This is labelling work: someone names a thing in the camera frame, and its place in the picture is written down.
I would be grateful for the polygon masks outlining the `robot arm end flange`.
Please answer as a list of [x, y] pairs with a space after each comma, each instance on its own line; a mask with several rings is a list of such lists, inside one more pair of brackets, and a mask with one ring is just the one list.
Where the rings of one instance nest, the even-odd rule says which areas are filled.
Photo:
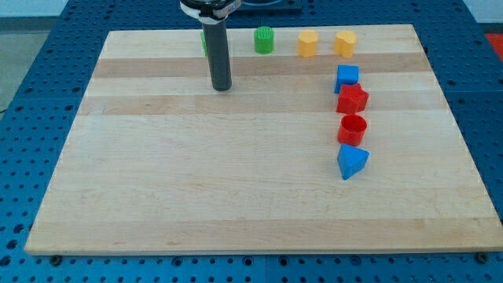
[[238, 10], [242, 0], [181, 0], [180, 8], [202, 24], [219, 24]]

